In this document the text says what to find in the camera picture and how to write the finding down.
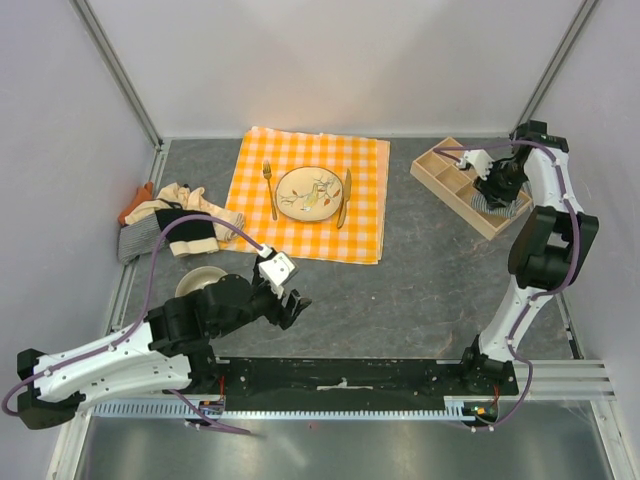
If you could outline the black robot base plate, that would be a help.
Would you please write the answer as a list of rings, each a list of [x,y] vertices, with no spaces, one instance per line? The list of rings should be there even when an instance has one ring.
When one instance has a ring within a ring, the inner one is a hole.
[[[446,396],[516,395],[513,364],[485,371],[468,361],[227,357],[191,391],[221,393],[232,412],[436,410]]]

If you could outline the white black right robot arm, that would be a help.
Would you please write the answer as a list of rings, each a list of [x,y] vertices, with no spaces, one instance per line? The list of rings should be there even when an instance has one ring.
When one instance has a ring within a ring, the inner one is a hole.
[[[475,210],[507,215],[528,184],[533,208],[509,257],[510,283],[489,326],[476,336],[458,368],[458,381],[477,394],[508,383],[517,349],[540,309],[571,285],[599,230],[597,217],[584,212],[568,172],[569,146],[552,136],[544,122],[529,120],[510,135],[510,156],[492,159],[486,148],[468,148],[458,165],[474,168]]]

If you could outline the grey striped underwear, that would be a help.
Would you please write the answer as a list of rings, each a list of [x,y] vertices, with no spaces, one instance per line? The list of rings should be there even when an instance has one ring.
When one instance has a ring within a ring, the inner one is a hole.
[[[516,216],[518,210],[524,205],[524,201],[518,198],[508,205],[498,204],[497,206],[491,206],[482,194],[474,193],[471,197],[470,205],[479,213],[511,219]]]

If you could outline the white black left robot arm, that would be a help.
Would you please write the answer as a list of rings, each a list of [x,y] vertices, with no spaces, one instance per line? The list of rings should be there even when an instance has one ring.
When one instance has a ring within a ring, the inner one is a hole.
[[[290,328],[311,301],[276,294],[260,274],[228,274],[149,310],[139,325],[59,354],[17,356],[24,386],[17,416],[31,430],[59,426],[89,407],[151,392],[215,394],[220,388],[212,340],[260,318]]]

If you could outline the black cream garment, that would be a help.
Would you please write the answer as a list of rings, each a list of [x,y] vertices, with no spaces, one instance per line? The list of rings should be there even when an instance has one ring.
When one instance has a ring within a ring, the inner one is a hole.
[[[160,230],[164,230],[175,220],[190,215],[199,215],[198,211],[180,209],[161,209],[155,212]],[[219,250],[214,224],[209,220],[188,220],[176,225],[165,239],[174,257],[211,254]]]

